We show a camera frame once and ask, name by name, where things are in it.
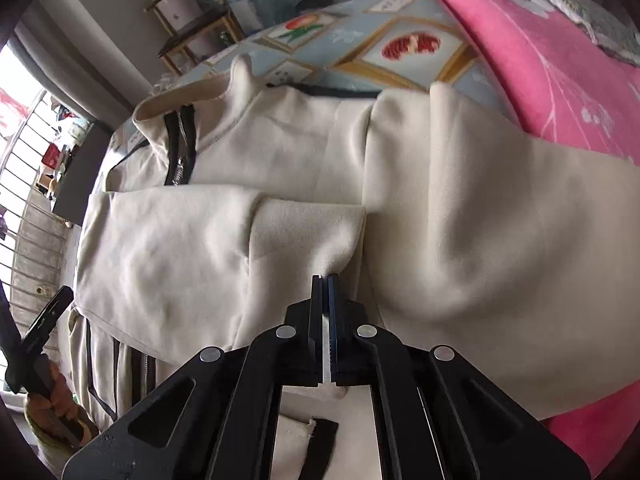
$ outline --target black zipper trim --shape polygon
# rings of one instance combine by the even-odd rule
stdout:
[[[166,178],[164,179],[164,185],[170,186],[174,182],[175,171],[178,168],[178,150],[180,143],[180,124],[178,120],[178,114],[171,112],[164,116],[164,126],[166,127],[166,134],[169,139],[169,169],[166,172]]]
[[[325,418],[314,418],[314,421],[316,427],[309,439],[298,480],[322,480],[334,452],[338,423]]]
[[[196,124],[195,124],[195,108],[193,105],[184,105],[178,113],[178,122],[180,124],[180,133],[184,141],[184,162],[180,179],[174,179],[176,184],[188,184],[191,179],[191,173],[196,163]]]
[[[179,112],[164,115],[168,137],[169,167],[165,186],[188,184],[196,163],[195,108],[183,105]],[[156,387],[156,358],[132,349],[132,404],[148,396]]]
[[[142,400],[142,352],[131,349],[131,406]]]
[[[153,390],[156,389],[156,358],[150,355],[145,355],[144,362],[144,383],[142,390],[142,397],[148,396]]]
[[[93,359],[91,357],[91,325],[89,324],[89,320],[86,320],[86,339],[85,339],[85,343],[86,343],[86,374],[87,374],[87,378],[86,378],[86,385],[87,385],[87,389],[89,390],[89,394],[95,399],[97,400],[98,404],[100,404],[100,407],[106,412],[107,415],[109,415],[109,417],[111,418],[111,420],[113,422],[115,422],[118,418],[118,415],[116,414],[116,411],[111,409],[111,406],[109,406],[106,402],[104,402],[99,396],[98,393],[95,391],[95,387],[94,387],[94,362]],[[118,380],[117,376],[113,377],[113,383],[115,384]]]
[[[114,168],[117,168],[120,164],[122,164],[125,160],[127,160],[131,155],[133,155],[137,150],[140,150],[141,148],[146,148],[147,146],[151,146],[151,143],[149,142],[149,139],[142,139],[139,143],[137,143],[133,149],[127,153],[127,155],[125,155],[122,160],[116,164],[113,168],[111,168],[112,170]]]
[[[120,342],[113,339],[113,403],[115,415],[118,418],[118,363],[120,362]]]

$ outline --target black strap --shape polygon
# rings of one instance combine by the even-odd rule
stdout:
[[[325,418],[315,418],[316,427],[306,448],[305,463],[298,480],[322,480],[334,452],[338,423]]]
[[[113,338],[113,403],[118,418],[118,362],[120,361],[120,342]]]
[[[169,167],[164,178],[164,185],[170,186],[174,181],[175,171],[178,168],[178,144],[180,143],[180,124],[178,114],[171,112],[164,116],[164,126],[168,139],[167,155],[169,157]]]
[[[133,155],[137,150],[139,150],[140,148],[146,148],[147,146],[150,146],[151,143],[149,142],[149,139],[142,139],[139,143],[137,143],[133,149],[127,153],[127,155],[122,157],[122,160],[119,161],[113,168],[117,168],[120,164],[122,164],[125,160],[127,160],[131,155]]]
[[[303,94],[312,97],[337,97],[340,99],[375,99],[382,90],[348,90],[346,88],[328,88],[325,86],[308,85],[306,83],[287,83]]]
[[[100,397],[98,397],[97,392],[94,387],[94,363],[91,357],[91,326],[89,325],[89,320],[86,320],[86,374],[87,374],[87,388],[89,390],[89,394],[98,401],[100,407],[106,412],[111,420],[115,422],[118,418],[118,415],[111,407],[104,402]],[[114,376],[113,382],[115,384],[117,380],[117,376]]]
[[[196,110],[193,105],[180,107],[180,120],[184,129],[185,140],[187,141],[187,156],[180,179],[181,184],[188,184],[191,173],[196,165]]]

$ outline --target white jacket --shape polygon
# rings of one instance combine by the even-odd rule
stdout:
[[[190,184],[163,187],[162,116],[190,103]],[[529,137],[444,84],[311,98],[242,57],[134,121],[150,146],[92,196],[76,286],[120,341],[175,365],[242,346],[314,272],[341,272],[406,344],[452,345],[536,416],[640,377],[632,164]]]

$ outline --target window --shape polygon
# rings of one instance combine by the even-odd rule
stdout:
[[[0,205],[7,209],[8,231],[0,240],[0,280],[9,301],[15,242],[42,155],[56,135],[55,122],[51,95],[4,47],[0,51]],[[24,332],[27,327],[18,328]],[[5,371],[6,359],[0,352],[0,384],[6,390]]]

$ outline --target curtain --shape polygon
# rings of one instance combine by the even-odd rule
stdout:
[[[7,44],[34,78],[76,114],[112,130],[131,115],[133,105],[71,43],[38,0]]]

